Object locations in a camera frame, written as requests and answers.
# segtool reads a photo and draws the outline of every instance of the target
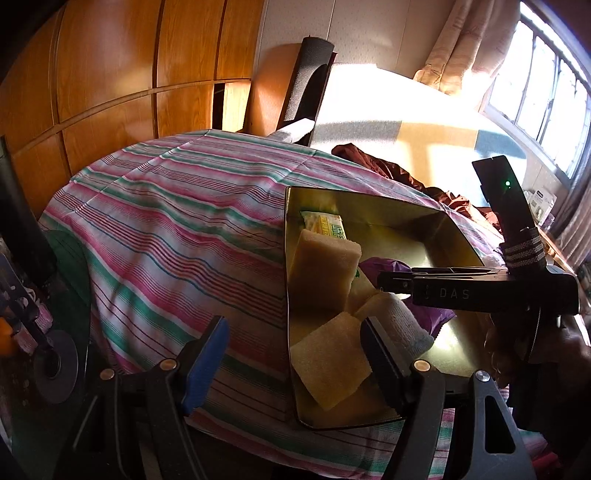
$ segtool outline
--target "striped bedsheet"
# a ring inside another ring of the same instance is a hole
[[[288,382],[283,207],[290,185],[388,196],[444,210],[480,255],[493,238],[441,204],[354,163],[298,145],[220,131],[119,150],[76,174],[41,218],[87,249],[94,327],[125,372],[198,338],[214,314],[231,339],[190,424],[278,463],[326,476],[379,478],[401,423],[312,432],[295,422]],[[445,413],[431,477],[443,474]]]

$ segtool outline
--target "screw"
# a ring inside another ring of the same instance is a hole
[[[177,368],[177,361],[172,358],[166,358],[160,362],[160,368],[164,371],[174,370]]]
[[[101,380],[110,380],[111,378],[113,378],[115,376],[115,370],[113,370],[112,368],[105,368],[101,373],[100,373],[100,379]]]
[[[414,363],[414,368],[420,372],[428,372],[431,370],[431,365],[426,360],[417,360]]]
[[[481,382],[488,382],[491,379],[491,376],[488,374],[488,372],[485,372],[484,370],[479,370],[474,374],[474,376]]]

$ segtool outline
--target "stainless steel tray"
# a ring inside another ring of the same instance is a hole
[[[470,243],[444,212],[364,193],[288,187],[285,193],[286,278],[300,231],[304,228],[300,215],[303,210],[340,215],[347,238],[361,245],[361,260],[393,258],[411,267],[482,266]],[[287,298],[289,305],[293,302],[289,290]],[[338,313],[297,312],[288,307],[288,345],[294,345]],[[441,329],[433,347],[421,357],[442,372],[469,377],[475,370],[489,367],[483,344],[478,314],[456,312],[456,317]],[[311,429],[347,429],[401,418],[385,404],[373,375],[354,395],[330,411],[320,408],[293,368],[291,382],[297,420]]]

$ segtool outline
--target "orange object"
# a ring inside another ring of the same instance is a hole
[[[18,352],[18,345],[11,335],[12,327],[0,317],[0,357],[13,356]]]

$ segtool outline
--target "food wrapper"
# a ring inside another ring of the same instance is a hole
[[[306,230],[321,235],[335,236],[347,240],[343,221],[339,215],[322,212],[300,212],[306,224]]]

